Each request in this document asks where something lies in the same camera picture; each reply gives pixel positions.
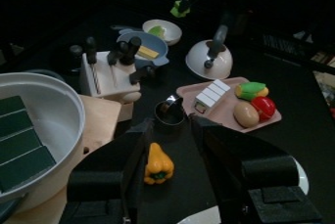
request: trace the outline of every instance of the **kettle handle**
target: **kettle handle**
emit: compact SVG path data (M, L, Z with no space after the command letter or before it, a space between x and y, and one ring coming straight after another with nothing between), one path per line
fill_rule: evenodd
M228 33L228 26L226 24L222 24L215 33L214 42L207 53L212 62L215 61L219 53L222 52L222 47L226 41L227 33Z

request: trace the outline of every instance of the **dark background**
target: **dark background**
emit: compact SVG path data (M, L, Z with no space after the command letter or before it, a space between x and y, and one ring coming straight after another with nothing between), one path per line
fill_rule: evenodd
M232 0L200 0L192 7L194 12L184 19L176 19L169 14L175 1L114 0L113 5L104 8L112 0L0 0L2 41L13 42L27 49L27 54L22 55L26 62L17 70L50 68L46 60L54 47L65 42L82 40L90 35L97 37L100 46L104 47L98 50L110 50L112 39L119 36L119 32L109 29L112 23L141 26L145 20L153 18L176 21L186 35L181 44L169 52L171 66L159 71L155 80L145 80L141 84L145 96L137 103L133 118L133 124L140 123L151 114L148 105L153 106L167 99L179 86L200 82L188 74L186 55L200 40L212 37L223 7L227 3L232 5ZM247 9L253 10L251 22L289 34L311 28L313 40L330 44L334 42L334 4L334 0L253 0ZM242 45L230 44L235 56L232 76L242 75L254 80L267 80L285 115L281 124L255 131L253 135L270 140L298 158L309 174L313 202L325 213L325 223L333 223L334 122L313 72L293 63L262 56L259 52L246 49ZM78 85L77 77L66 78L69 83L74 81L72 85ZM175 145L176 156L180 156L181 146L179 143Z
M141 0L141 5L156 12L169 14L176 0ZM69 25L98 6L104 0L0 0L0 36L29 48L62 26ZM220 9L232 0L200 0L195 11L206 22L219 23ZM321 43L334 43L334 0L253 0L251 20L287 33L311 29L313 39Z

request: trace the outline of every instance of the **pink plate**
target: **pink plate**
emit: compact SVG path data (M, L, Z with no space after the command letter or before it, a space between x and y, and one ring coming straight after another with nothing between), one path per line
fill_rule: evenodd
M224 98L220 104L216 106L215 110L211 111L210 115L207 116L208 119L223 124L226 127L230 127L243 133L251 132L255 129L275 123L277 121L282 120L282 114L277 110L275 115L266 121L261 122L258 126L246 128L242 126L235 118L234 110L236 104L242 101L236 97L235 90L236 86L240 83L248 82L248 80L243 77L235 77L230 79L222 79L222 81L231 87L228 92L224 95ZM212 83L212 81L203 82L191 86L184 86L177 89L177 94L184 98L184 109L187 115L196 112L194 109L196 95L203 91L203 89Z

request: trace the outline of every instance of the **black countertop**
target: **black countertop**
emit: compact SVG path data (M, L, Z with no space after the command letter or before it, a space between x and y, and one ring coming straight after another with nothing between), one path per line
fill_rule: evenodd
M29 59L23 60L11 71L33 68L53 69L50 58L56 49L69 43L82 43L89 36L97 39L98 51L109 51L119 37L119 32L109 28L110 24L141 26L143 22L149 19L153 19L152 15L128 10L113 3L109 4ZM171 47L168 54L171 63L157 70L155 79L147 78L141 81L143 96L136 102L133 120L120 124L117 135L152 116L155 105L176 93L179 87L203 82L188 70L186 56L194 45L207 39L208 35L204 35L195 27L181 25L181 28L184 37L181 42ZM335 163L335 127L313 71L282 59L269 57L239 41L230 41L230 38L227 46L234 55L234 69L230 77L242 76L248 80L265 82L283 115L282 121L248 134L269 141L295 157L307 173L309 198L324 215L325 223L333 223L335 220L333 209L335 205L333 165ZM62 75L81 93L78 76ZM176 181L163 185L164 191L159 188L145 189L141 218L148 217L152 221L145 223L176 223L191 214L215 205L211 189L208 190L208 180L206 178L199 182L196 180L199 176L206 176L204 169L202 168L198 173L196 168L188 165L188 158L200 166L202 162L195 144L179 139L187 134L190 126L186 127L181 136L173 142L168 142L168 137L163 137L163 145L183 169L187 170L177 170Z

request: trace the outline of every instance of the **white bowl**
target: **white bowl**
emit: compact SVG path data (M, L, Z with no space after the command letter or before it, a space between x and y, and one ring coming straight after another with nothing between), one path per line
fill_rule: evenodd
M165 30L164 32L164 41L167 42L168 46L173 46L175 44L177 44L181 40L183 37L183 30L181 28L172 22L164 21L164 20L151 20L147 21L143 24L143 30L145 32L149 32L151 29L155 26L161 26Z
M43 145L57 164L14 190L0 193L0 203L27 195L17 212L46 202L68 185L85 155L85 105L77 91L45 74L0 74L0 99L21 96Z

